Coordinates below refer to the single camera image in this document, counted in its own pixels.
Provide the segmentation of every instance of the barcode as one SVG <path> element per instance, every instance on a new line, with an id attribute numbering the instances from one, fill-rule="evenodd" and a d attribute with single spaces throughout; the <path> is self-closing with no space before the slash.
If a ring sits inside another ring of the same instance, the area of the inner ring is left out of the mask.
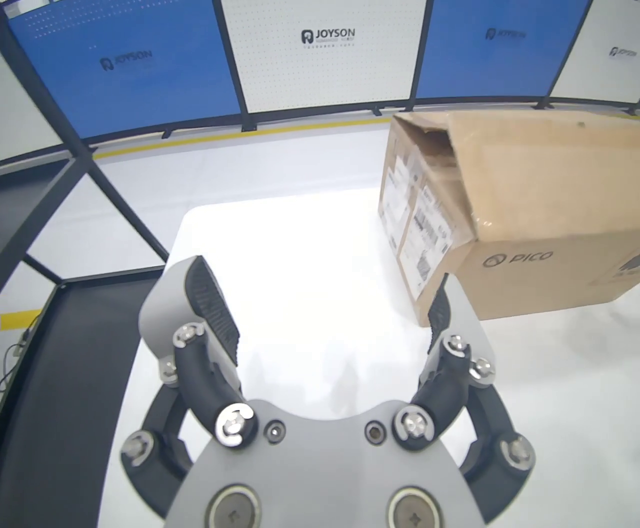
<path id="1" fill-rule="evenodd" d="M 435 232 L 435 229 L 431 225 L 431 222 L 427 219 L 422 209 L 418 209 L 415 211 L 415 216 L 413 217 L 416 224 L 420 228 L 420 231 L 425 231 L 427 236 L 429 237 L 429 241 L 434 246 L 438 241 L 438 235 Z"/>
<path id="2" fill-rule="evenodd" d="M 417 264 L 418 273 L 420 273 L 420 278 L 422 280 L 427 280 L 429 278 L 429 274 L 431 272 L 431 266 L 427 262 L 426 253 L 422 252 L 420 255 L 420 259 Z"/>

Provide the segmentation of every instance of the white floor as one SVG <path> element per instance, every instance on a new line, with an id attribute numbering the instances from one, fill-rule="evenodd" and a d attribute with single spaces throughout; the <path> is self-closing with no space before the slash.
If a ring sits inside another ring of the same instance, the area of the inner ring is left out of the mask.
<path id="1" fill-rule="evenodd" d="M 170 249 L 183 215 L 198 205 L 378 187 L 387 133 L 386 126 L 375 125 L 254 139 L 242 145 L 219 142 L 189 152 L 114 158 L 101 165 Z M 87 178 L 30 252 L 62 276 L 160 263 Z M 46 280 L 21 266 L 0 294 L 0 312 L 41 307 L 50 290 Z M 551 454 L 539 457 L 535 481 L 532 477 L 531 486 L 519 497 L 520 507 L 509 510 L 496 525 L 532 525 L 532 511 L 546 525 L 640 525 L 640 429 L 633 416 L 640 367 L 638 300 L 636 288 L 608 305 L 563 312 L 563 317 L 548 319 L 543 335 L 527 329 L 524 318 L 514 318 L 519 323 L 508 332 L 500 321 L 485 323 L 508 367 L 508 379 L 499 385 L 508 406 L 529 417 L 527 432 L 534 444 L 542 437 L 557 437 L 558 442 L 556 450 L 547 450 Z M 0 332 L 0 348 L 15 342 L 18 334 Z M 536 349 L 536 342 L 543 353 L 522 357 L 523 350 Z M 610 409 L 605 401 L 612 402 Z M 590 413 L 590 408 L 597 411 Z M 589 434 L 576 433 L 583 429 Z M 447 446 L 460 457 L 461 446 Z M 558 481 L 572 491 L 550 500 L 547 489 Z M 581 483 L 589 483 L 584 496 L 577 492 Z"/>
<path id="2" fill-rule="evenodd" d="M 379 186 L 388 124 L 296 132 L 200 149 L 174 148 L 107 158 L 102 170 L 127 203 L 171 250 L 185 213 L 203 204 Z M 224 226 L 211 226 L 212 230 Z M 161 264 L 160 259 L 85 176 L 30 254 L 62 277 Z M 0 313 L 41 308 L 52 285 L 20 264 L 0 292 Z M 0 351 L 20 331 L 0 332 Z M 15 363 L 8 357 L 8 369 Z"/>

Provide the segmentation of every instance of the black cable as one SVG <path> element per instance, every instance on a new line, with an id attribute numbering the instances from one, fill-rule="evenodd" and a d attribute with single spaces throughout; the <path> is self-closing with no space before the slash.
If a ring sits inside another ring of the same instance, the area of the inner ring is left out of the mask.
<path id="1" fill-rule="evenodd" d="M 24 345 L 27 342 L 27 339 L 29 338 L 29 333 L 31 332 L 31 328 L 33 327 L 35 322 L 38 320 L 38 317 L 40 317 L 40 314 L 35 316 L 33 318 L 32 322 L 29 323 L 29 326 L 27 326 L 27 328 L 25 328 L 24 332 L 22 332 L 22 335 L 20 336 L 20 341 L 18 341 L 17 343 L 13 343 L 12 345 L 9 345 L 9 348 L 7 348 L 7 350 L 4 351 L 4 357 L 2 359 L 2 374 L 3 374 L 3 377 L 0 380 L 0 394 L 2 394 L 6 390 L 7 379 L 9 378 L 9 376 L 11 376 L 11 373 L 15 370 L 15 367 L 18 364 L 16 362 L 16 364 L 13 367 L 11 367 L 11 370 L 9 370 L 8 372 L 6 371 L 6 359 L 9 356 L 9 352 L 15 346 L 17 346 L 18 348 L 24 347 Z"/>
<path id="2" fill-rule="evenodd" d="M 7 356 L 9 355 L 9 351 L 14 347 L 14 346 L 20 346 L 19 343 L 13 343 L 12 345 L 9 346 L 9 348 L 7 348 L 7 350 L 4 351 L 4 358 L 2 360 L 2 374 L 3 377 L 0 380 L 0 394 L 2 394 L 5 390 L 6 390 L 6 380 L 9 376 L 11 376 L 11 373 L 13 372 L 15 365 L 13 367 L 11 367 L 11 370 L 9 370 L 9 372 L 6 371 L 6 359 Z"/>

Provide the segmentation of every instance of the yellow floor stripe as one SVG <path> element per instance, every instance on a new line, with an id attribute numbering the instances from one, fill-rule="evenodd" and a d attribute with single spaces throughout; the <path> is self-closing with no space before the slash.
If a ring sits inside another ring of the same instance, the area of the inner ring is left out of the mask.
<path id="1" fill-rule="evenodd" d="M 255 136 L 270 136 L 272 134 L 283 134 L 285 132 L 300 132 L 308 130 L 333 129 L 340 127 L 355 127 L 358 125 L 374 125 L 378 123 L 389 123 L 390 117 L 379 119 L 363 119 L 359 121 L 340 121 L 335 123 L 319 123 L 315 125 L 298 125 L 295 127 L 283 127 L 279 129 L 264 129 L 253 132 L 234 132 L 232 134 L 219 134 L 217 136 L 204 136 L 201 138 L 189 138 L 186 140 L 162 141 L 153 145 L 140 145 L 138 147 L 121 148 L 119 150 L 110 150 L 108 152 L 93 155 L 94 159 L 104 159 L 106 157 L 122 156 L 123 154 L 133 154 L 135 152 L 144 152 L 146 150 L 157 150 L 168 147 L 181 147 L 183 145 L 197 145 L 198 143 L 209 143 L 211 141 L 236 140 L 239 138 L 252 138 Z"/>
<path id="2" fill-rule="evenodd" d="M 20 330 L 27 328 L 38 317 L 41 310 L 26 310 L 24 312 L 12 312 L 0 314 L 0 330 Z"/>

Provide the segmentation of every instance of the black metal frame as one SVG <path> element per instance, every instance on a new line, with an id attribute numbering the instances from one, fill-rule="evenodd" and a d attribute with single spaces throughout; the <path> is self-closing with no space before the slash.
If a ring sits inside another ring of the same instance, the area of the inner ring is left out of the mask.
<path id="1" fill-rule="evenodd" d="M 97 523 L 140 342 L 137 315 L 163 268 L 78 277 L 53 289 L 0 406 L 0 524 Z"/>
<path id="2" fill-rule="evenodd" d="M 222 47 L 225 50 L 227 64 L 229 65 L 229 73 L 231 74 L 231 81 L 234 84 L 234 90 L 236 91 L 236 97 L 238 99 L 238 106 L 240 107 L 242 131 L 252 132 L 256 130 L 256 123 L 253 120 L 253 118 L 249 115 L 249 112 L 246 108 L 246 101 L 244 99 L 242 83 L 240 82 L 240 75 L 238 73 L 236 57 L 234 56 L 233 47 L 231 46 L 231 38 L 229 37 L 227 19 L 225 18 L 225 11 L 222 8 L 222 1 L 221 0 L 212 0 L 212 1 L 213 1 L 213 10 L 216 15 L 216 22 L 218 23 L 218 31 L 220 32 L 220 38 L 222 39 Z"/>
<path id="3" fill-rule="evenodd" d="M 404 109 L 403 111 L 411 111 L 415 106 L 420 106 L 420 105 L 437 105 L 437 104 L 452 104 L 452 103 L 502 103 L 502 102 L 536 103 L 534 108 L 544 109 L 544 108 L 549 108 L 552 102 L 568 102 L 568 103 L 574 103 L 574 104 L 598 104 L 598 105 L 605 105 L 605 106 L 614 106 L 617 108 L 625 108 L 626 109 L 625 111 L 630 115 L 636 114 L 636 110 L 638 109 L 640 101 L 637 103 L 630 103 L 630 102 L 620 102 L 620 101 L 586 100 L 586 99 L 569 99 L 569 98 L 551 97 L 551 92 L 553 91 L 557 83 L 557 80 L 559 79 L 561 72 L 564 69 L 564 66 L 569 58 L 569 55 L 573 50 L 573 47 L 577 41 L 578 35 L 580 34 L 582 26 L 584 25 L 584 21 L 588 16 L 593 0 L 589 0 L 585 7 L 582 18 L 576 28 L 576 31 L 574 32 L 572 41 L 566 50 L 564 58 L 560 64 L 560 67 L 558 68 L 558 71 L 556 72 L 556 76 L 554 77 L 554 80 L 552 81 L 546 95 L 542 97 L 540 95 L 531 95 L 531 96 L 513 96 L 513 97 L 511 96 L 487 96 L 487 97 L 478 96 L 478 97 L 437 97 L 437 98 L 418 99 L 417 88 L 420 80 L 420 71 L 422 68 L 422 61 L 424 59 L 424 53 L 426 51 L 426 42 L 428 39 L 429 27 L 431 25 L 431 15 L 433 13 L 434 1 L 435 0 L 426 1 L 424 18 L 422 21 L 422 31 L 420 34 L 420 41 L 419 41 L 419 46 L 418 46 L 418 51 L 416 56 L 415 69 L 413 72 L 413 80 L 412 80 L 412 86 L 410 89 L 409 99 L 359 102 L 359 103 L 353 103 L 353 104 L 339 104 L 339 105 L 293 108 L 293 109 L 286 109 L 286 110 L 274 110 L 274 111 L 267 111 L 267 112 L 249 113 L 246 106 L 244 92 L 242 89 L 242 83 L 240 81 L 240 77 L 237 69 L 236 59 L 234 57 L 233 48 L 230 41 L 227 21 L 225 18 L 224 9 L 222 7 L 222 2 L 221 0 L 212 0 L 212 6 L 215 12 L 216 22 L 218 24 L 218 30 L 220 32 L 223 49 L 225 51 L 225 57 L 227 59 L 227 64 L 229 66 L 231 80 L 234 85 L 234 90 L 236 92 L 236 97 L 237 97 L 238 105 L 240 108 L 240 114 L 232 114 L 232 115 L 216 116 L 216 117 L 205 117 L 205 118 L 197 118 L 197 119 L 186 120 L 186 121 L 150 125 L 146 127 L 140 127 L 140 128 L 128 129 L 124 131 L 101 134 L 98 136 L 92 136 L 90 138 L 85 138 L 79 141 L 85 146 L 88 146 L 88 145 L 96 145 L 99 143 L 105 143 L 108 141 L 121 140 L 125 138 L 133 138 L 135 136 L 142 136 L 144 134 L 152 134 L 152 133 L 159 133 L 159 132 L 162 133 L 162 139 L 167 139 L 171 136 L 171 134 L 174 131 L 179 129 L 199 129 L 199 128 L 208 128 L 208 127 L 236 126 L 236 125 L 241 125 L 241 130 L 243 132 L 249 132 L 249 131 L 256 130 L 257 125 L 259 123 L 274 122 L 279 120 L 300 119 L 300 118 L 306 118 L 311 116 L 321 116 L 321 115 L 328 115 L 328 114 L 334 114 L 334 113 L 345 113 L 345 112 L 354 112 L 354 111 L 363 111 L 363 110 L 370 111 L 374 115 L 380 116 L 381 115 L 380 109 L 383 109 L 383 108 L 396 108 L 396 109 Z M 4 14 L 4 12 L 0 14 L 0 18 L 6 18 L 6 15 Z M 61 112 L 59 113 L 54 112 L 51 115 L 51 119 L 53 119 L 53 122 L 56 122 L 56 123 L 61 123 L 60 117 L 61 117 Z M 49 117 L 47 117 L 47 121 L 49 121 L 49 123 L 52 122 Z M 43 148 L 34 152 L 21 154 L 19 156 L 14 156 L 12 158 L 1 160 L 0 166 L 64 150 L 65 146 L 67 145 L 67 141 L 65 140 L 65 137 L 67 137 L 67 135 L 64 135 L 64 137 L 61 135 L 60 137 L 64 139 L 64 144 Z M 75 145 L 77 148 L 79 148 L 79 144 L 76 141 L 72 142 L 72 144 Z M 93 172 L 89 172 L 89 174 L 91 178 L 94 178 Z M 124 208 L 121 211 L 121 213 L 130 221 L 132 225 L 134 225 L 134 228 L 135 228 L 135 223 L 129 219 L 129 218 L 132 218 L 131 216 L 132 211 L 128 211 L 127 208 Z M 149 238 L 149 240 L 152 239 L 152 236 L 150 236 L 150 233 L 146 233 L 144 232 L 144 230 L 138 231 L 138 232 L 141 234 L 141 236 L 143 236 L 143 238 L 145 238 L 145 240 L 147 240 L 147 238 Z M 159 248 L 155 244 L 150 243 L 150 245 L 154 247 L 154 250 L 156 251 L 156 253 L 158 253 L 161 256 L 161 258 L 164 258 L 163 256 L 164 253 L 162 251 L 158 252 Z"/>
<path id="4" fill-rule="evenodd" d="M 93 149 L 88 147 L 80 138 L 65 114 L 55 103 L 47 87 L 29 61 L 27 54 L 18 43 L 9 25 L 8 17 L 2 8 L 0 8 L 0 52 L 42 116 L 62 140 L 63 144 L 60 149 L 67 149 L 74 158 L 53 178 L 44 195 L 40 197 L 26 219 L 19 225 L 4 247 L 0 248 L 0 289 L 4 287 L 9 276 L 21 260 L 25 260 L 33 269 L 43 273 L 50 280 L 54 280 L 54 282 L 61 280 L 55 273 L 27 255 L 27 250 L 62 201 L 86 173 L 118 209 L 118 212 L 131 224 L 133 229 L 137 231 L 162 261 L 166 262 L 169 253 L 133 209 L 129 207 L 129 204 L 122 198 L 93 160 Z"/>
<path id="5" fill-rule="evenodd" d="M 536 102 L 540 100 L 539 95 L 496 95 L 496 96 L 478 96 L 478 97 L 428 97 L 421 98 L 415 100 L 415 106 L 420 106 L 423 104 L 436 105 L 436 104 L 451 104 L 451 103 L 473 103 L 473 102 Z"/>
<path id="6" fill-rule="evenodd" d="M 29 247 L 45 227 L 71 190 L 86 171 L 81 160 L 70 160 L 47 185 L 45 193 L 24 218 L 22 223 L 0 248 L 0 290 L 11 277 L 13 270 L 23 260 Z"/>
<path id="7" fill-rule="evenodd" d="M 37 359 L 38 347 L 44 337 L 43 332 L 39 329 L 47 328 L 51 320 L 55 317 L 56 304 L 60 302 L 61 290 L 75 285 L 82 287 L 85 285 L 113 284 L 115 282 L 122 284 L 128 280 L 137 281 L 144 280 L 145 278 L 158 278 L 163 269 L 164 266 L 130 269 L 127 271 L 116 271 L 114 273 L 61 279 L 60 283 L 56 284 L 56 287 L 49 295 L 47 302 L 40 312 L 40 317 L 38 317 L 29 333 L 29 337 L 24 346 L 24 352 L 20 354 L 18 362 L 16 363 L 14 375 L 6 382 L 6 395 L 0 406 L 0 446 L 2 446 L 3 440 L 6 437 L 11 418 L 20 399 L 20 394 L 26 388 L 27 383 L 25 383 L 25 381 L 29 374 L 29 367 Z"/>
<path id="8" fill-rule="evenodd" d="M 424 18 L 422 19 L 422 32 L 420 33 L 420 44 L 418 45 L 418 55 L 415 58 L 415 68 L 413 70 L 413 81 L 411 83 L 411 91 L 409 94 L 409 102 L 404 108 L 405 112 L 413 110 L 418 93 L 418 82 L 420 82 L 420 72 L 422 71 L 422 61 L 424 61 L 424 52 L 427 47 L 427 37 L 429 36 L 429 28 L 431 27 L 431 14 L 433 13 L 433 3 L 435 0 L 427 0 L 424 6 Z"/>
<path id="9" fill-rule="evenodd" d="M 556 76 L 554 77 L 554 80 L 551 82 L 551 86 L 549 86 L 549 89 L 547 91 L 547 94 L 540 99 L 540 101 L 538 102 L 537 105 L 535 105 L 533 108 L 536 110 L 544 110 L 545 108 L 553 108 L 550 104 L 550 99 L 551 99 L 551 92 L 554 91 L 554 88 L 556 87 L 556 83 L 558 82 L 558 79 L 560 78 L 560 75 L 562 74 L 562 70 L 564 70 L 564 66 L 566 65 L 566 62 L 569 60 L 569 55 L 571 55 L 571 52 L 573 51 L 573 46 L 575 46 L 576 41 L 578 40 L 578 36 L 580 35 L 580 32 L 582 31 L 582 26 L 584 25 L 584 21 L 587 19 L 587 16 L 589 15 L 589 10 L 591 9 L 591 4 L 593 3 L 593 0 L 589 0 L 587 2 L 587 5 L 584 9 L 584 13 L 582 14 L 582 18 L 580 19 L 580 22 L 578 23 L 578 27 L 575 28 L 575 32 L 573 34 L 573 38 L 571 39 L 571 43 L 569 44 L 569 48 L 567 48 L 566 53 L 564 54 L 564 58 L 562 60 L 562 62 L 560 63 L 560 67 L 558 68 L 558 71 L 556 72 Z"/>

